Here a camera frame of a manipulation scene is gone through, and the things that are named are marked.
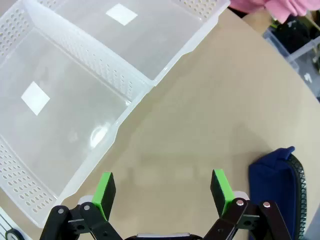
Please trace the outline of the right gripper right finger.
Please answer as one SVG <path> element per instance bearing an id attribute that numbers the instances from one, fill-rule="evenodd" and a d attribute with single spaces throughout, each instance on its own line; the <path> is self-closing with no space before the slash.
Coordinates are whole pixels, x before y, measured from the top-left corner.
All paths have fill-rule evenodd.
<path id="1" fill-rule="evenodd" d="M 219 218 L 203 237 L 231 240 L 238 230 L 247 230 L 255 240 L 290 240 L 291 235 L 275 201 L 254 204 L 235 197 L 222 169 L 212 171 L 210 190 Z"/>

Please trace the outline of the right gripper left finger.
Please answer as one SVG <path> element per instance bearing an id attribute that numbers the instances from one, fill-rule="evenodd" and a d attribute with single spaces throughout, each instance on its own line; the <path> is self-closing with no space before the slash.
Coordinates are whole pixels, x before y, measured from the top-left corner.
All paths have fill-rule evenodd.
<path id="1" fill-rule="evenodd" d="M 120 240 L 121 236 L 109 222 L 116 195 L 112 172 L 101 176 L 92 200 L 73 209 L 54 206 L 42 230 L 41 240 L 77 240 L 81 234 L 91 234 L 95 240 Z"/>

